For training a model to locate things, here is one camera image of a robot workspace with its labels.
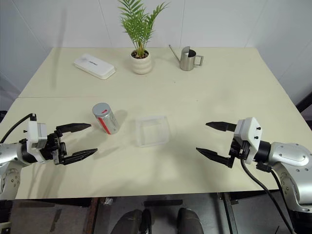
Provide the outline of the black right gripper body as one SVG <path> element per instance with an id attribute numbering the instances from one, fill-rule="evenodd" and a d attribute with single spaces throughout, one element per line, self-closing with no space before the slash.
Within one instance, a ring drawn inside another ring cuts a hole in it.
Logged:
<path id="1" fill-rule="evenodd" d="M 229 155 L 239 159 L 247 159 L 249 155 L 249 142 L 243 140 L 239 143 L 235 138 L 233 138 Z"/>

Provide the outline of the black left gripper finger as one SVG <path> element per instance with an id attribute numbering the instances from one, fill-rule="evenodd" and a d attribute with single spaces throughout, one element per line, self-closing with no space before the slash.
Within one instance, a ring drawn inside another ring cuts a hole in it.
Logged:
<path id="1" fill-rule="evenodd" d="M 79 151 L 79 152 L 73 153 L 71 156 L 67 156 L 67 157 L 60 156 L 59 157 L 59 164 L 68 165 L 68 164 L 72 164 L 72 163 L 84 160 L 97 151 L 98 151 L 98 149 L 95 148 L 95 149 Z"/>
<path id="2" fill-rule="evenodd" d="M 89 127 L 91 127 L 91 124 L 87 124 L 87 123 L 71 123 L 71 124 L 65 124 L 65 125 L 61 125 L 61 126 L 57 126 L 56 127 L 56 133 L 58 135 L 62 135 L 64 133 L 74 133 L 74 132 L 78 132 L 78 131 L 82 131 L 84 129 L 87 129 Z"/>

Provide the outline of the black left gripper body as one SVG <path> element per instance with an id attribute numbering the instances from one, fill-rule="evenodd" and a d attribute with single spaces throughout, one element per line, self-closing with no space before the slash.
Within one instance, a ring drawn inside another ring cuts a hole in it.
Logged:
<path id="1" fill-rule="evenodd" d="M 65 143 L 61 141 L 63 134 L 55 130 L 47 136 L 45 147 L 40 149 L 40 153 L 45 160 L 53 160 L 55 165 L 65 165 L 67 156 Z"/>

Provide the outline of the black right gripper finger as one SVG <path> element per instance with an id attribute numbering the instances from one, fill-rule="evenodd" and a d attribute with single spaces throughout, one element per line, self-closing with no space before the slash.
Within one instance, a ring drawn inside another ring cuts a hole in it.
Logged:
<path id="1" fill-rule="evenodd" d="M 234 163 L 234 157 L 223 157 L 217 154 L 217 152 L 208 150 L 208 149 L 203 149 L 203 148 L 198 148 L 196 147 L 196 150 L 200 152 L 202 155 L 204 155 L 206 158 L 218 162 L 220 164 L 223 164 L 227 166 L 228 168 L 232 168 L 233 163 Z"/>
<path id="2" fill-rule="evenodd" d="M 236 124 L 223 122 L 223 121 L 207 122 L 205 125 L 212 127 L 212 128 L 219 130 L 219 131 L 224 131 L 224 132 L 226 132 L 226 131 L 234 132 L 236 129 Z"/>

